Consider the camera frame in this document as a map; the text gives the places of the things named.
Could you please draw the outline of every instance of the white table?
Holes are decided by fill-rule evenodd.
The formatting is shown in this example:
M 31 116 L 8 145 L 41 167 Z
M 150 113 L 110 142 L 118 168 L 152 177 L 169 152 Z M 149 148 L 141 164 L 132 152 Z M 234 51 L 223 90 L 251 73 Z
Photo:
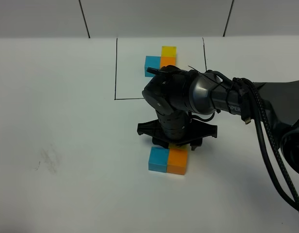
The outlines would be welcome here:
M 167 45 L 178 40 L 161 39 Z M 202 70 L 203 43 L 190 47 L 194 40 L 200 38 L 177 44 L 178 58 L 183 51 L 190 65 L 192 54 L 200 61 L 192 66 Z M 257 81 L 248 74 L 272 67 L 264 55 L 280 39 L 229 40 L 205 38 L 208 68 Z M 258 45 L 248 49 L 248 40 Z M 135 58 L 131 73 L 123 68 L 125 57 L 140 54 L 140 47 L 121 47 L 129 43 L 118 39 L 121 98 L 130 98 L 124 80 L 131 83 L 143 71 L 143 64 L 133 66 Z M 162 46 L 159 39 L 154 45 Z M 288 51 L 278 47 L 273 64 L 295 69 L 299 50 L 290 52 L 284 67 L 277 56 Z M 247 52 L 255 54 L 255 63 L 234 63 Z M 238 116 L 215 117 L 218 138 L 205 138 L 189 153 L 185 176 L 149 172 L 150 137 L 138 136 L 136 127 L 156 115 L 144 100 L 114 100 L 115 65 L 116 39 L 0 40 L 0 227 L 41 233 L 299 232 L 297 212 L 270 182 L 254 125 L 245 126 Z M 145 77 L 137 79 L 132 98 L 146 84 Z M 299 175 L 289 171 L 299 192 Z

